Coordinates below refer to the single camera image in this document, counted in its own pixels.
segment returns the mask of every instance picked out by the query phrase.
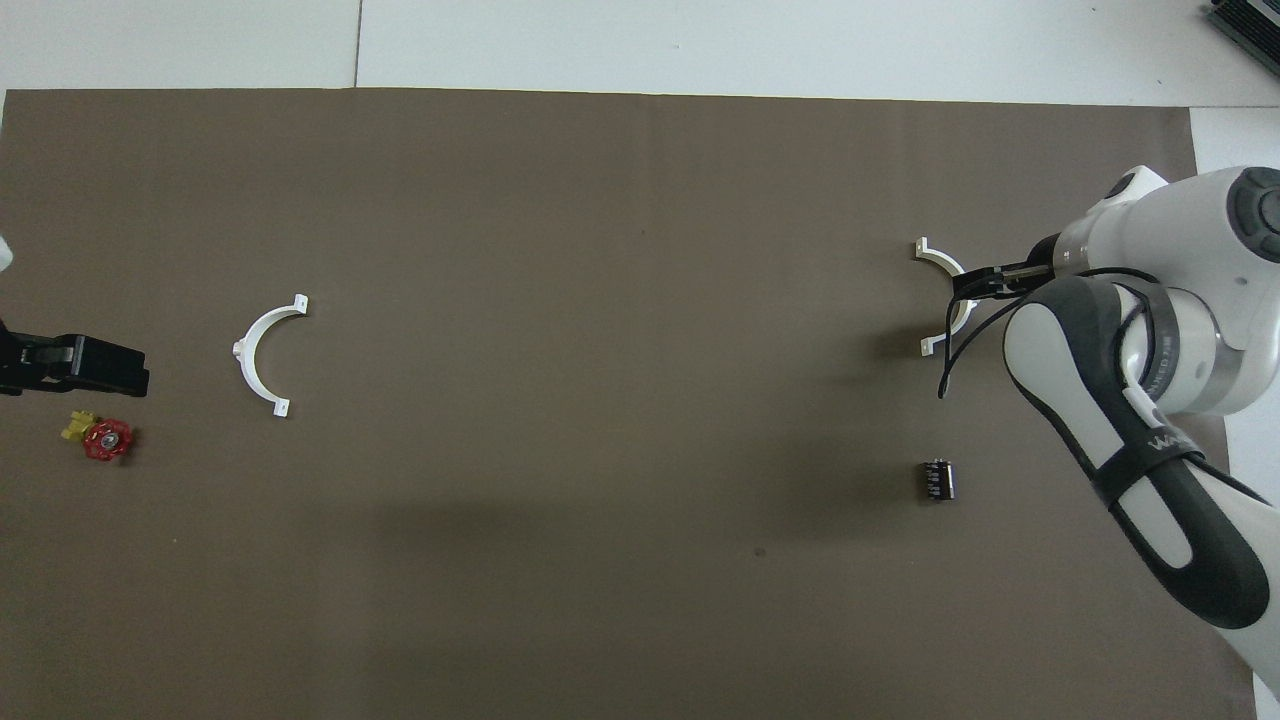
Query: brown paper backdrop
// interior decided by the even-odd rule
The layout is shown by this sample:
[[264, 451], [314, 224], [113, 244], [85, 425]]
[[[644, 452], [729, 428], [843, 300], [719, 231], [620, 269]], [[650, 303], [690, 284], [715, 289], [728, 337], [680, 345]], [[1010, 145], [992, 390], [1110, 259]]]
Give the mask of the brown paper backdrop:
[[[152, 383], [0, 398], [0, 716], [1251, 716], [998, 332], [916, 356], [918, 236], [1019, 260], [1139, 163], [1185, 110], [10, 92], [0, 311]], [[280, 420], [230, 346], [294, 292]]]

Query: white pipe clamp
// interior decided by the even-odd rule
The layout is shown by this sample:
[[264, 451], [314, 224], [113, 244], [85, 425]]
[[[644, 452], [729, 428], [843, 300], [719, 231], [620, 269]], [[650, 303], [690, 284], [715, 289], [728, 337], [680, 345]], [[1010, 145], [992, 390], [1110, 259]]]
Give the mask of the white pipe clamp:
[[[929, 238], [927, 237], [922, 237], [920, 240], [915, 241], [915, 259], [929, 260], [934, 263], [936, 265], [946, 270], [947, 274], [951, 275], [952, 278], [964, 274], [964, 268], [960, 265], [960, 263], [957, 263], [955, 258], [947, 255], [946, 252], [929, 247]], [[956, 316], [951, 320], [952, 336], [960, 332], [960, 328], [963, 328], [964, 324], [969, 322], [969, 315], [977, 306], [978, 301], [975, 300], [960, 301], [960, 305], [956, 307]], [[924, 357], [933, 355], [933, 346], [942, 342], [945, 338], [946, 333], [938, 333], [934, 336], [929, 336], [927, 338], [922, 338], [920, 355]]]
[[279, 323], [285, 318], [292, 318], [293, 315], [306, 315], [307, 314], [307, 296], [294, 295], [293, 305], [285, 305], [284, 307], [276, 307], [259, 318], [248, 327], [248, 332], [244, 337], [236, 341], [232, 346], [232, 355], [239, 360], [241, 373], [244, 375], [244, 382], [248, 383], [250, 389], [257, 393], [262, 400], [275, 405], [271, 411], [276, 418], [284, 418], [289, 414], [289, 401], [284, 397], [275, 395], [274, 392], [266, 389], [262, 384], [262, 379], [257, 377], [257, 365], [255, 365], [257, 356], [257, 343], [262, 341], [262, 336], [271, 325]]

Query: valve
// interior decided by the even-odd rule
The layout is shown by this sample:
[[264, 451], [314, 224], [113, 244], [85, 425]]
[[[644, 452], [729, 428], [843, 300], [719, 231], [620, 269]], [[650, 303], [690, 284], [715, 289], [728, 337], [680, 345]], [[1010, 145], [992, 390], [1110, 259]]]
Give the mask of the valve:
[[72, 413], [72, 421], [61, 434], [64, 439], [79, 442], [86, 457], [104, 462], [124, 455], [133, 445], [133, 429], [128, 423], [115, 418], [99, 418], [84, 410]]

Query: red valve handle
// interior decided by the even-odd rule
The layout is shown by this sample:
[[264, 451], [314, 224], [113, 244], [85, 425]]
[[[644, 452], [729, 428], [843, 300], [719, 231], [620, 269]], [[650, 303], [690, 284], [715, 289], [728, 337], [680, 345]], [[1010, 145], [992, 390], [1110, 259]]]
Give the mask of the red valve handle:
[[124, 455], [131, 445], [133, 430], [113, 418], [101, 420], [84, 433], [84, 455], [93, 460], [110, 462], [116, 455]]

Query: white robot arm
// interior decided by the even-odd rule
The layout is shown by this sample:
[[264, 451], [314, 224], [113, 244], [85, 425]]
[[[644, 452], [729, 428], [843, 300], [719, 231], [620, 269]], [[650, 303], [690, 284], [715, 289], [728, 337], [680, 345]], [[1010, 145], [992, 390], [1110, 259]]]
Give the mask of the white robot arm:
[[1280, 511], [1166, 418], [1240, 410], [1276, 373], [1280, 170], [1169, 184], [1135, 168], [1019, 268], [1018, 293], [1034, 287], [1005, 331], [1019, 391], [1165, 589], [1280, 691]]

